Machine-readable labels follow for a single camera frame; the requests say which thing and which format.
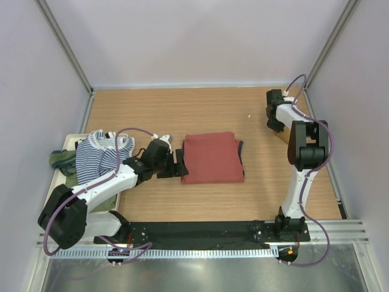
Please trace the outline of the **tan brown tank top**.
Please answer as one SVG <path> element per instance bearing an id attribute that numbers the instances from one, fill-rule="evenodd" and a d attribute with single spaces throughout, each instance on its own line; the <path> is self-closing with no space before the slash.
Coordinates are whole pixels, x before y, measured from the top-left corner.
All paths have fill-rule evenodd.
<path id="1" fill-rule="evenodd" d="M 289 144 L 290 133 L 290 129 L 288 128 L 285 128 L 283 131 L 280 132 L 273 131 L 273 134 L 281 141 L 283 141 L 286 145 Z"/>

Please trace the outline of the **red graphic tank top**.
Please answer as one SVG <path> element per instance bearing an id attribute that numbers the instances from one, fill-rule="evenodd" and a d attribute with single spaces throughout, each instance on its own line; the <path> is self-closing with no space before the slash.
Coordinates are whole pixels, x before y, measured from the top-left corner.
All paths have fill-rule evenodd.
<path id="1" fill-rule="evenodd" d="M 182 144 L 188 173 L 183 184 L 243 183 L 244 142 L 230 132 L 188 134 Z"/>

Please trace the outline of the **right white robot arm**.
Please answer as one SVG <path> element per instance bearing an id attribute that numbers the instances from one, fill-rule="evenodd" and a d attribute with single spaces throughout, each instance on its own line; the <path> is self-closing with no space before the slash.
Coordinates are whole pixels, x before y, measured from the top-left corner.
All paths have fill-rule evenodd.
<path id="1" fill-rule="evenodd" d="M 274 223 L 276 238 L 287 241 L 305 233 L 305 206 L 313 179 L 330 154 L 328 123 L 298 110 L 293 97 L 280 89 L 266 93 L 267 127 L 289 131 L 287 160 L 292 166 L 288 192 Z"/>

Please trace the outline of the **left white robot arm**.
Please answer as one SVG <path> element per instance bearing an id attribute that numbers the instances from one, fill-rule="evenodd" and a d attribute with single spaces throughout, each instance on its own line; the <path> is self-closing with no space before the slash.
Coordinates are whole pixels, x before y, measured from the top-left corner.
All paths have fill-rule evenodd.
<path id="1" fill-rule="evenodd" d="M 93 238 L 100 243 L 104 238 L 123 243 L 129 236 L 130 223 L 119 212 L 93 210 L 105 200 L 149 180 L 181 177 L 188 174 L 184 152 L 172 150 L 167 136 L 152 140 L 141 157 L 130 157 L 114 170 L 85 184 L 56 186 L 38 218 L 44 229 L 43 243 L 52 239 L 60 249 L 69 249 L 80 240 Z"/>

